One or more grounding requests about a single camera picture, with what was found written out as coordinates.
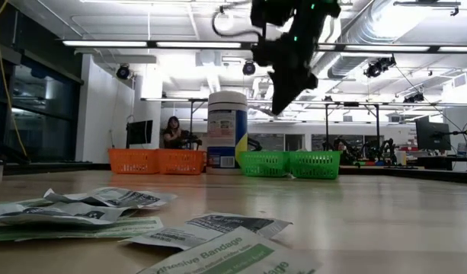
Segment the plastic basket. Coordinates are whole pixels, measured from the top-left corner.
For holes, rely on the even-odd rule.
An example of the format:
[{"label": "plastic basket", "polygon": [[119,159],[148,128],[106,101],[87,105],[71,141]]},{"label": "plastic basket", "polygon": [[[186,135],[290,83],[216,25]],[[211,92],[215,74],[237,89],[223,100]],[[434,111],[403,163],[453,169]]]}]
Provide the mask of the plastic basket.
[{"label": "plastic basket", "polygon": [[157,150],[118,149],[108,150],[111,170],[116,174],[158,173]]},{"label": "plastic basket", "polygon": [[289,152],[248,151],[240,154],[241,172],[252,177],[282,177],[289,171]]},{"label": "plastic basket", "polygon": [[296,151],[289,153],[294,177],[336,179],[340,169],[339,151]]},{"label": "plastic basket", "polygon": [[205,151],[186,149],[159,149],[161,174],[198,175],[203,172]]}]

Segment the dark hair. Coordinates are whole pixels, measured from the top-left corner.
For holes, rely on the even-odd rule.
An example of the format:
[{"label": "dark hair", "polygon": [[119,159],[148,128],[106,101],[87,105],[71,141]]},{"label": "dark hair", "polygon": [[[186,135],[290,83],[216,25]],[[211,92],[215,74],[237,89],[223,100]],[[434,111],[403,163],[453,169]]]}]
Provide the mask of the dark hair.
[{"label": "dark hair", "polygon": [[171,128],[172,121],[175,121],[178,124],[178,127],[181,127],[181,124],[179,123],[179,119],[176,116],[171,116],[171,118],[169,118],[169,121],[167,121],[167,127],[165,128],[166,131],[172,130]]}]

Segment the plastic container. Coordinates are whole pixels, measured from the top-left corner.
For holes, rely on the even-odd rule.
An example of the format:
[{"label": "plastic container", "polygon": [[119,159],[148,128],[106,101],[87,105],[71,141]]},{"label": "plastic container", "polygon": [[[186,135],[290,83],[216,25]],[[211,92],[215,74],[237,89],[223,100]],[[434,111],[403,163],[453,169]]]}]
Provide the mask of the plastic container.
[{"label": "plastic container", "polygon": [[340,169],[340,152],[290,152],[289,164],[291,173],[297,178],[336,179]]},{"label": "plastic container", "polygon": [[248,148],[247,97],[220,91],[208,100],[208,174],[241,174],[240,153]]},{"label": "plastic container", "polygon": [[115,174],[156,174],[159,171],[156,149],[112,148],[108,154]]},{"label": "plastic container", "polygon": [[240,154],[241,172],[251,177],[283,177],[289,173],[289,152],[248,151]]},{"label": "plastic container", "polygon": [[204,151],[159,149],[161,174],[199,175],[204,169]]}]

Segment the computer monitor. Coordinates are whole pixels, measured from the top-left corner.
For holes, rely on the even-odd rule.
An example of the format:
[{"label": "computer monitor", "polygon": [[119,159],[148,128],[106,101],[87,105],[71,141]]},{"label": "computer monitor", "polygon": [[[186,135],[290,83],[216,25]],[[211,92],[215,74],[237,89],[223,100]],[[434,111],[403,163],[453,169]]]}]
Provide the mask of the computer monitor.
[{"label": "computer monitor", "polygon": [[149,144],[152,141],[153,121],[129,123],[127,125],[127,143],[129,145]]},{"label": "computer monitor", "polygon": [[427,120],[416,120],[417,147],[430,150],[451,150],[452,145],[448,133],[449,127],[445,123],[430,123]]}]

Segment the white ceiling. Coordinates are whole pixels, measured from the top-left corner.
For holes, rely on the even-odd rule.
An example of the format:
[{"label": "white ceiling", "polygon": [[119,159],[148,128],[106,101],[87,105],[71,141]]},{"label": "white ceiling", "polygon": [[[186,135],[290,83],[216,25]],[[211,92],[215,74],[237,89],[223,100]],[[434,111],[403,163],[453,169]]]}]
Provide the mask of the white ceiling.
[{"label": "white ceiling", "polygon": [[[10,0],[29,17],[33,18],[49,30],[66,39],[99,39],[99,40],[225,40],[213,33],[211,17],[219,3],[200,4],[168,4],[168,5],[123,5],[114,3],[83,3],[79,0]],[[352,8],[345,8],[341,14],[341,24],[345,25],[369,1],[353,0]],[[448,43],[467,44],[467,8],[450,17],[452,9],[432,11],[414,29],[398,39],[398,43]],[[233,27],[231,32],[251,29],[249,7],[236,8],[233,11]],[[275,27],[269,26],[268,37],[278,37]],[[228,38],[240,41],[255,41],[254,36]],[[207,86],[210,70],[196,67],[194,50],[158,50],[158,49],[121,49],[113,50],[114,56],[150,56],[157,57],[164,75],[165,91],[198,91]],[[223,56],[239,56],[251,58],[246,51],[222,51]],[[467,55],[404,55],[395,56],[399,68],[412,84],[420,84],[453,69],[467,69]],[[215,71],[222,87],[251,88],[254,78],[265,75],[265,68],[257,68],[253,77],[244,77],[242,65],[221,67]],[[360,68],[350,76],[352,81],[320,80],[321,86],[336,86],[344,96],[350,99],[365,100],[368,94],[396,94],[408,89],[411,85],[393,68],[384,77],[370,79],[361,77]],[[442,87],[427,87],[428,94],[438,95]],[[311,94],[322,96],[316,91]]]}]

